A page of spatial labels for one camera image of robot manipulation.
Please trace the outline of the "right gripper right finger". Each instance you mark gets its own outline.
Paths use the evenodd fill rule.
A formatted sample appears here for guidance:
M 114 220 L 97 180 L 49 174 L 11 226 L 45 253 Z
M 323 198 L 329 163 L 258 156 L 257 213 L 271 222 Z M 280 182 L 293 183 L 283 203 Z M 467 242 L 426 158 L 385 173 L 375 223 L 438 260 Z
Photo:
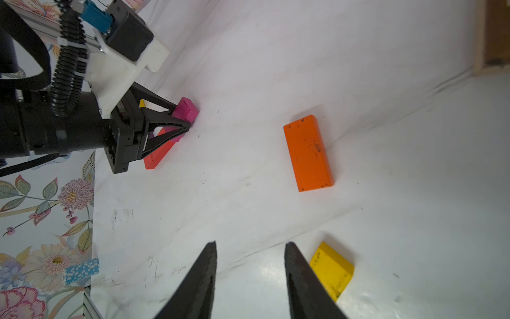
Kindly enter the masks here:
M 284 266 L 291 318 L 347 318 L 293 242 L 286 243 Z

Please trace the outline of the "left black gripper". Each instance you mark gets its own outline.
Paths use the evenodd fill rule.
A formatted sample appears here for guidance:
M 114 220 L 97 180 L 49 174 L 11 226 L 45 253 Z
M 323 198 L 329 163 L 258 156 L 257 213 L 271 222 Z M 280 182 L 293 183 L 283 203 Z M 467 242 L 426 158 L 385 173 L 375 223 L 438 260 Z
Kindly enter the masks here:
M 163 110 L 141 108 L 152 103 Z M 191 123 L 173 117 L 177 105 L 134 82 L 110 114 L 110 137 L 105 153 L 114 174 L 128 171 L 132 162 L 142 160 L 166 142 L 188 132 Z M 169 131 L 150 137 L 156 128 Z

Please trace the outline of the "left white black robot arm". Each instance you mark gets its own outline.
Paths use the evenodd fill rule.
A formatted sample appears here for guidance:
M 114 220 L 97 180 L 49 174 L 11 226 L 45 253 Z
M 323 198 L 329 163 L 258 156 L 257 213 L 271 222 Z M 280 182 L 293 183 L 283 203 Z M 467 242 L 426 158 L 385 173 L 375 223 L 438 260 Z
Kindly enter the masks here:
M 1 175 L 72 152 L 104 149 L 115 174 L 187 133 L 178 106 L 136 82 L 158 71 L 169 52 L 123 1 L 59 1 L 60 54 L 51 66 L 37 33 L 1 2 L 1 73 L 18 70 L 15 47 L 40 67 L 26 78 L 1 79 Z

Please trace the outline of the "red rectangular block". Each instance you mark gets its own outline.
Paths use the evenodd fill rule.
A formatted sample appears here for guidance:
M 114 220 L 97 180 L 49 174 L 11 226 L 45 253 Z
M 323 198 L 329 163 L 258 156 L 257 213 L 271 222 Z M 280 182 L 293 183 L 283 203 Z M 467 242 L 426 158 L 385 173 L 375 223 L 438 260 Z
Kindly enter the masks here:
M 175 138 L 174 140 L 170 140 L 166 142 L 163 146 L 158 147 L 155 151 L 153 151 L 150 155 L 143 159 L 146 170 L 154 170 L 162 159 L 166 156 L 166 154 L 172 149 L 172 147 L 180 141 L 179 138 Z

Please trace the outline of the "magenta rectangular block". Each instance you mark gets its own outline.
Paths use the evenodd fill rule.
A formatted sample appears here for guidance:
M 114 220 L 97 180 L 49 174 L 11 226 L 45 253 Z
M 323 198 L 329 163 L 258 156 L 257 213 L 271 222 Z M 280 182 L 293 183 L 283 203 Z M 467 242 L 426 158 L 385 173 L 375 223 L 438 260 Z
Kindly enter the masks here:
M 196 106 L 193 104 L 193 102 L 189 99 L 189 98 L 185 98 L 183 97 L 177 107 L 175 108 L 175 110 L 173 111 L 173 113 L 171 114 L 172 117 L 174 118 L 177 118 L 177 119 L 180 119 L 180 120 L 184 120 L 186 122 L 189 122 L 190 124 L 192 124 L 196 117 L 198 116 L 199 114 L 199 110 L 196 108 Z M 172 127 L 169 127 L 169 126 L 164 126 L 160 131 L 159 131 L 159 135 L 162 135 L 162 134 L 165 134 L 165 133 L 168 133 L 168 132 L 171 132 L 173 130 L 176 130 L 176 128 L 172 128 Z M 180 139 L 182 139 L 183 135 L 181 136 L 178 136 L 170 141 L 168 141 L 165 145 L 174 145 L 175 143 L 178 143 L 180 141 Z

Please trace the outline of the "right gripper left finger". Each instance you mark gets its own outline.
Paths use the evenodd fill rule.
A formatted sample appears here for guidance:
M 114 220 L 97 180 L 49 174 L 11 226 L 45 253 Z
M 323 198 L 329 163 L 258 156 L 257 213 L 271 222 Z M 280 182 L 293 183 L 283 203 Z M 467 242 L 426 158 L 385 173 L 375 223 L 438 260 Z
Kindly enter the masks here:
M 216 267 L 216 243 L 210 242 L 155 318 L 210 318 L 215 294 Z

